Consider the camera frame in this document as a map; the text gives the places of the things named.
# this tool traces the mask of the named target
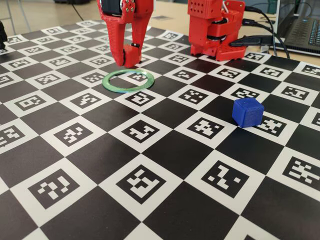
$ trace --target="cable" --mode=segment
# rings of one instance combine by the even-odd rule
[[[254,13],[262,14],[268,20],[268,22],[271,26],[271,30],[272,30],[273,52],[274,52],[274,55],[277,56],[276,41],[275,41],[275,29],[274,29],[274,26],[273,26],[270,18],[263,11],[261,11],[259,8],[256,8],[253,6],[245,6],[244,10],[247,12],[254,12]]]
[[[72,7],[74,8],[75,12],[78,14],[79,18],[84,21],[84,19],[82,18],[82,16],[80,15],[80,13],[77,11],[75,5],[73,3],[71,3]]]

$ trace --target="checkerboard mat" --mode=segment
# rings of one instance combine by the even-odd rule
[[[319,66],[191,56],[187,36],[149,27],[136,68],[154,75],[150,89],[103,88],[122,67],[102,21],[8,38],[0,239],[319,239]],[[240,128],[233,103],[247,97],[265,112]]]

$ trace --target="ring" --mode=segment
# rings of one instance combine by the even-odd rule
[[[121,87],[111,85],[110,79],[112,77],[118,76],[121,74],[126,74],[126,73],[141,74],[146,76],[148,80],[146,81],[145,84],[141,86],[132,87],[132,88],[121,88]],[[108,89],[109,91],[116,92],[116,93],[132,93],[136,91],[141,91],[141,90],[150,88],[154,83],[155,83],[155,78],[151,73],[147,71],[139,70],[139,69],[123,69],[119,71],[114,71],[112,73],[109,73],[102,80],[102,85],[104,86],[105,89]]]

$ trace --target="cube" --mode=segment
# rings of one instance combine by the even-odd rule
[[[265,107],[254,97],[235,100],[232,118],[241,128],[253,127],[261,124]]]

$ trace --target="white square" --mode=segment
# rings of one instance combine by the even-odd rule
[[[76,128],[77,129],[77,133],[76,133],[75,129],[72,128],[73,126],[77,126],[77,128],[82,128],[81,130],[84,129],[85,132],[91,132],[91,133],[84,135],[84,138],[80,139],[80,137],[82,136],[81,134],[79,134],[81,130],[78,130]],[[62,125],[57,126],[41,134],[40,136],[44,140],[46,140],[52,147],[54,147],[58,152],[60,152],[63,156],[68,156],[69,154],[84,147],[85,145],[89,144],[90,142],[99,138],[105,133],[106,131],[97,127],[92,122],[88,121],[82,116],[77,116],[76,118],[63,123]],[[67,141],[66,139],[69,139],[68,142],[71,145],[68,146],[66,143],[63,142],[63,139],[61,137],[59,139],[58,137],[55,136],[58,134],[64,135],[65,141]]]
[[[226,66],[226,65],[221,65],[208,73],[208,75],[211,75],[220,79],[228,80],[233,83],[239,82],[248,74],[249,72],[247,71],[243,71],[243,70]]]
[[[135,184],[134,182],[129,182],[132,180],[130,174],[134,174],[135,172],[138,174],[138,172],[140,172],[139,176],[141,176],[141,173],[144,172],[143,170],[141,171],[142,168],[144,168],[145,171],[154,174],[154,179],[148,179],[148,177],[140,179],[137,177],[135,179],[136,181],[144,181],[148,186],[140,186],[139,188],[136,188],[133,185]],[[123,190],[123,188],[117,185],[120,181],[125,180],[132,184],[132,188],[128,189],[127,191]],[[100,183],[99,186],[137,219],[143,221],[181,184],[182,181],[183,180],[181,178],[166,170],[164,167],[140,154],[102,183]],[[142,199],[143,195],[139,195],[139,192],[143,193],[143,191],[145,191],[145,196],[155,188],[157,188],[156,191],[153,192],[153,194],[150,195],[143,203],[140,203],[134,199],[134,197],[137,199]]]
[[[53,27],[45,28],[45,29],[42,29],[41,31],[49,36],[63,34],[63,33],[68,32],[67,30],[65,30],[64,28],[62,28],[60,26],[53,26]]]
[[[243,216],[238,217],[224,240],[246,239],[247,236],[259,240],[279,240],[266,230],[263,230],[261,227],[245,219]]]
[[[75,99],[78,99],[78,104],[73,102]],[[59,102],[77,114],[82,115],[111,100],[112,99],[110,97],[107,97],[106,95],[93,90],[92,88],[88,88],[63,100],[60,100]]]
[[[42,180],[59,170],[65,172],[79,186],[68,195],[59,199],[49,208],[44,208],[28,188],[40,183]],[[26,212],[31,216],[33,221],[40,227],[57,216],[63,210],[70,207],[94,187],[96,187],[96,184],[89,177],[87,177],[66,158],[63,158],[46,169],[15,185],[10,190]]]
[[[94,51],[98,54],[108,54],[111,52],[110,46],[105,43],[90,47],[89,50]]]
[[[215,149],[236,128],[231,123],[198,111],[174,130]]]
[[[58,71],[48,71],[37,76],[30,77],[25,81],[37,89],[44,89],[70,79]]]
[[[108,75],[107,72],[102,71],[101,69],[94,69],[78,76],[74,76],[72,79],[87,86],[88,88],[93,88],[102,84],[102,80],[106,75]]]
[[[214,64],[219,64],[219,65],[224,65],[227,62],[229,62],[230,60],[225,60],[225,61],[217,61],[216,57],[213,56],[209,56],[209,55],[202,55],[199,57],[199,59],[210,62],[210,63],[214,63]]]
[[[6,192],[7,190],[9,190],[8,186],[5,184],[5,182],[0,177],[0,195],[3,194],[4,192]]]
[[[5,46],[5,49],[0,49],[0,56],[1,55],[5,55],[5,54],[8,54],[8,53],[12,53],[14,52],[15,50],[9,46]]]
[[[70,45],[58,47],[58,48],[54,49],[54,51],[59,54],[62,54],[62,55],[69,55],[69,54],[74,54],[74,53],[83,51],[85,49],[86,48],[83,46],[70,44]]]
[[[114,100],[123,105],[126,105],[129,108],[132,108],[133,110],[136,110],[139,113],[142,113],[143,111],[151,108],[164,99],[164,96],[145,89],[139,92],[122,94]]]
[[[275,66],[261,64],[251,73],[283,82],[291,74],[291,71]]]
[[[124,240],[163,240],[142,222]]]
[[[137,124],[141,125],[141,129],[135,126]],[[142,153],[171,130],[170,127],[140,113],[108,133]]]
[[[58,56],[58,57],[43,61],[41,63],[53,70],[57,70],[57,69],[61,69],[61,68],[76,64],[78,62],[79,62],[78,60],[70,56],[62,55],[62,56]]]
[[[13,72],[9,71],[7,73],[0,74],[0,88],[6,87],[21,81],[23,81],[23,79],[18,75],[15,75]]]
[[[137,66],[138,68],[142,68],[145,65],[151,64],[151,63],[153,63],[153,62],[155,62],[157,60],[158,60],[158,58],[142,54],[140,62],[137,63],[135,66]]]
[[[82,28],[78,28],[78,29],[70,31],[70,33],[73,33],[76,35],[90,34],[93,32],[95,32],[95,30],[93,30],[92,28],[88,28],[88,27],[82,27]]]
[[[164,49],[175,53],[185,50],[189,47],[189,45],[180,42],[166,42],[165,44],[158,46],[159,49]]]
[[[5,105],[16,116],[21,118],[56,102],[57,100],[48,94],[45,94],[43,91],[38,90],[7,101],[3,103],[3,105]]]
[[[59,40],[60,39],[55,36],[42,36],[42,37],[31,40],[31,42],[34,42],[35,44],[38,44],[38,45],[43,45],[43,44],[53,43]]]
[[[38,134],[20,118],[0,125],[0,133],[0,154],[38,136]]]
[[[20,44],[20,43],[24,43],[24,42],[28,42],[28,41],[29,41],[28,39],[26,39],[24,36],[19,34],[19,35],[14,35],[14,36],[8,36],[8,40],[6,41],[5,45],[10,46],[13,44]]]
[[[194,56],[189,56],[186,54],[182,54],[179,52],[174,52],[170,55],[164,56],[163,58],[161,58],[161,60],[171,63],[171,64],[175,64],[178,66],[184,66],[188,63],[191,63],[192,61],[196,60],[197,58]]]
[[[320,181],[319,160],[284,147],[267,176],[320,202],[320,191],[313,183]]]
[[[221,167],[219,162],[226,165],[226,167]],[[235,197],[231,197],[228,194],[224,193],[223,191],[219,190],[215,186],[205,182],[202,178],[209,174],[212,167],[218,166],[221,168],[221,181],[218,184],[224,184],[226,190],[228,190],[228,185],[232,184],[232,181],[223,182],[225,179],[226,174],[229,172],[229,168],[233,168],[237,172],[247,176],[247,180],[245,181],[244,185],[240,188],[237,192]],[[226,206],[230,210],[234,211],[237,214],[241,214],[245,207],[247,206],[248,202],[258,189],[259,185],[265,178],[265,175],[262,173],[236,161],[232,158],[214,150],[209,156],[201,162],[198,167],[193,170],[192,173],[185,179],[187,183],[194,186],[196,189],[200,190],[204,194],[208,195],[212,199],[216,200],[220,204]]]
[[[92,26],[98,25],[100,23],[97,22],[97,21],[85,20],[85,21],[79,21],[76,24],[79,25],[80,27],[88,28],[88,27],[92,27]]]
[[[253,87],[236,83],[220,95],[231,100],[255,98],[259,103],[262,103],[270,94]]]
[[[265,111],[261,125],[245,127],[244,129],[285,146],[298,125],[296,122]]]
[[[22,53],[23,55],[32,56],[32,55],[35,55],[35,54],[48,52],[50,50],[51,49],[46,47],[46,46],[37,45],[37,46],[30,46],[30,47],[26,47],[26,48],[23,48],[23,49],[19,49],[17,51]]]
[[[213,92],[203,90],[196,86],[187,85],[170,95],[168,98],[190,108],[200,110],[216,97],[218,97],[218,95]]]
[[[107,55],[98,55],[82,61],[82,63],[87,64],[93,68],[102,68],[113,64],[114,62],[115,60],[111,56]]]
[[[311,106],[300,124],[320,132],[320,109]]]
[[[264,64],[266,61],[269,60],[269,58],[271,58],[270,54],[247,51],[245,52],[243,59],[258,64]]]
[[[310,106],[317,98],[319,91],[283,81],[271,92],[271,94]]]
[[[82,42],[85,42],[85,41],[88,41],[88,40],[91,40],[91,39],[92,38],[88,37],[88,36],[75,35],[75,36],[70,36],[70,37],[64,38],[63,40],[68,42],[68,43],[71,43],[71,44],[78,44],[78,43],[82,43]]]
[[[191,68],[180,66],[170,72],[167,72],[164,76],[182,82],[184,84],[192,84],[198,79],[202,78],[205,73]]]
[[[307,76],[320,79],[320,66],[318,65],[314,65],[314,64],[310,64],[302,61],[293,71],[295,73],[304,74]]]
[[[141,67],[139,67],[137,69],[152,74],[155,80],[161,76],[160,74],[158,74],[156,72],[145,70],[145,69],[143,69]],[[123,80],[126,80],[127,82],[132,83],[132,84],[137,85],[137,86],[141,86],[141,85],[145,84],[148,81],[148,78],[145,75],[142,75],[142,74],[139,74],[139,73],[133,73],[133,72],[121,74],[121,75],[118,75],[117,77],[121,78]]]
[[[165,31],[164,33],[160,34],[159,36],[157,36],[157,39],[162,39],[165,41],[177,41],[178,39],[182,38],[183,34],[182,33],[178,33],[178,32],[174,32],[174,31]]]
[[[37,64],[38,61],[25,56],[22,58],[18,58],[12,61],[6,61],[4,63],[1,64],[1,66],[5,67],[6,69],[8,69],[9,71],[15,71],[18,69],[23,69],[25,67],[29,67],[31,65]]]

